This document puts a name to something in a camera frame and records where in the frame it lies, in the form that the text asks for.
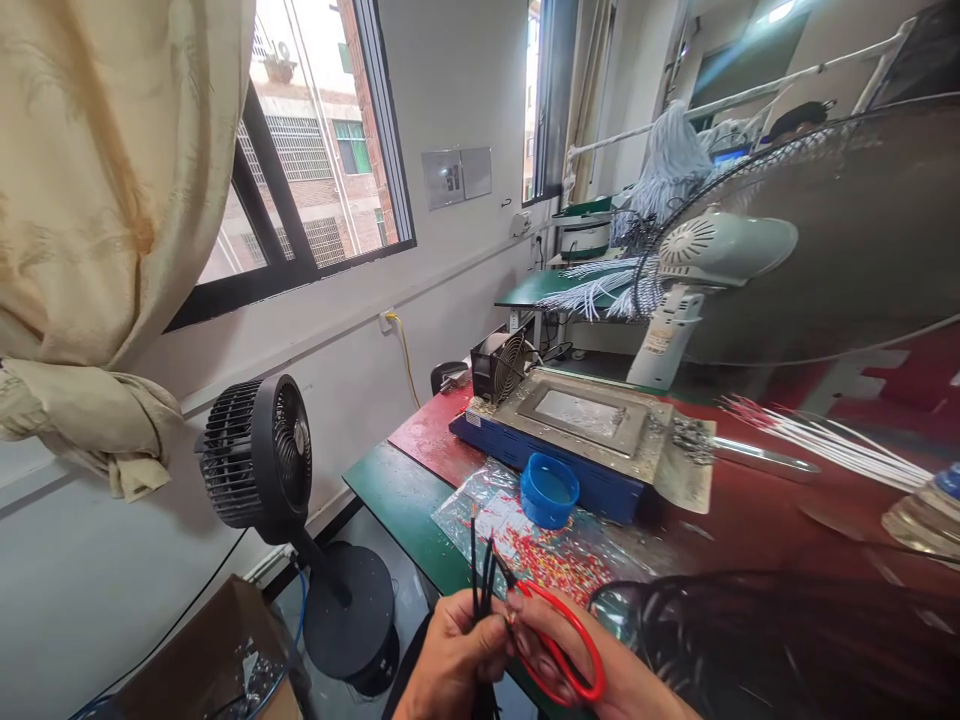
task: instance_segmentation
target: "green table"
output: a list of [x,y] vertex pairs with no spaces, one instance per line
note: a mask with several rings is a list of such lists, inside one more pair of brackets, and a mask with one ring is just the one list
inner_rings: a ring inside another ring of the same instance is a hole
[[[513,290],[497,300],[494,305],[499,307],[529,310],[530,308],[535,308],[537,303],[543,300],[543,298],[550,293],[559,292],[561,290],[569,290],[570,288],[576,287],[577,285],[582,285],[585,282],[583,278],[563,277],[562,273],[564,272],[566,271],[541,270],[540,272],[532,273]],[[591,275],[587,279],[596,280],[597,278],[602,277],[603,275],[608,275],[611,272],[620,271],[608,270],[604,273]],[[597,298],[594,304],[598,310],[608,310],[610,306],[613,305],[613,298],[604,295]]]
[[[453,488],[386,441],[343,476],[357,497],[444,595],[470,587],[470,565],[430,518]],[[513,661],[510,675],[551,718],[583,718],[552,703]]]
[[[510,308],[510,332],[516,332],[520,328],[520,313],[522,310],[534,311],[533,323],[533,346],[540,347],[540,335],[543,330],[543,311],[537,307],[537,303],[543,300],[547,295],[561,290],[582,285],[583,278],[563,277],[563,270],[541,270],[526,277],[523,282],[517,285],[502,298],[497,300],[494,305],[498,307]],[[591,275],[589,279],[595,280],[603,275],[619,270],[608,270],[603,273]],[[609,295],[601,295],[594,300],[594,307],[597,310],[609,310],[613,305],[614,298]],[[557,328],[557,345],[563,343],[566,335],[566,313],[560,313],[560,322]]]

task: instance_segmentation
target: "curtain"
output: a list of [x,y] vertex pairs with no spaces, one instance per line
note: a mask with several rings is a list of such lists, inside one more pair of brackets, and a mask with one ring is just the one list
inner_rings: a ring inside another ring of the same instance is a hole
[[0,5],[0,439],[36,436],[128,501],[181,422],[121,372],[216,242],[254,0]]
[[[567,123],[567,144],[581,147],[596,142],[600,127],[600,106],[603,100],[603,79],[610,42],[610,0],[583,0],[577,30],[577,49],[573,65],[570,97],[570,121]],[[576,185],[570,203],[588,199],[592,152],[579,155],[573,162]]]

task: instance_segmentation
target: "ceiling light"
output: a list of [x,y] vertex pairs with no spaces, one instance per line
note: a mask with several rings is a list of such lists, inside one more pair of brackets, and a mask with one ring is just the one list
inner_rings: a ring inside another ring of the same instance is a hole
[[783,5],[778,5],[773,10],[770,11],[770,14],[767,15],[767,22],[773,25],[775,22],[780,22],[793,10],[793,6],[796,5],[796,0],[789,0]]

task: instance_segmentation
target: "yellow cable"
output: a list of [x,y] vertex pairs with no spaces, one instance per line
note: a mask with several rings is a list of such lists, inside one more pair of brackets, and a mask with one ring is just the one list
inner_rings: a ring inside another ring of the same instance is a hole
[[403,331],[403,320],[396,313],[387,313],[384,317],[387,320],[396,320],[397,325],[400,326],[400,337],[403,338],[403,355],[407,359],[407,377],[410,378],[410,390],[413,391],[413,399],[417,403],[417,407],[422,407],[420,398],[417,397],[417,388],[413,385],[413,374],[410,372],[410,353],[407,351],[407,334]]

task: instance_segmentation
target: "electric fan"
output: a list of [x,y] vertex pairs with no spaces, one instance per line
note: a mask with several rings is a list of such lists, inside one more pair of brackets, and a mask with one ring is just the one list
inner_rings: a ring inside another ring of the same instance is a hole
[[956,93],[843,118],[745,160],[651,244],[674,285],[628,380],[667,388],[681,355],[831,360],[960,319],[958,173]]
[[227,388],[194,450],[220,519],[232,528],[254,528],[270,545],[289,542],[310,566],[303,638],[313,664],[363,695],[386,690],[400,655],[393,581],[373,551],[338,542],[324,552],[304,527],[310,428],[293,378]]
[[473,394],[495,405],[510,395],[524,378],[528,349],[523,328],[484,338],[470,351]]

